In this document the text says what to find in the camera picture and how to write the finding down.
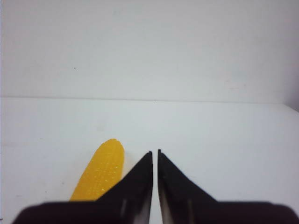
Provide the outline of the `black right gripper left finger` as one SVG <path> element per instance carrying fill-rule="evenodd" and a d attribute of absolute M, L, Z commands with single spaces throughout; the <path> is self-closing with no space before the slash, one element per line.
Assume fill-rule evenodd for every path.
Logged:
<path fill-rule="evenodd" d="M 153 158 L 147 152 L 126 176 L 97 201 L 98 224 L 148 224 L 153 189 Z"/>

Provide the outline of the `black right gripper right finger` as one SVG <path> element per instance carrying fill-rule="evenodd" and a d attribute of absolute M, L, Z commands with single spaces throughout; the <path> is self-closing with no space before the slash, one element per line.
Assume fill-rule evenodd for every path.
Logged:
<path fill-rule="evenodd" d="M 164 224 L 195 224 L 197 207 L 216 204 L 213 197 L 188 179 L 160 149 L 157 183 Z"/>

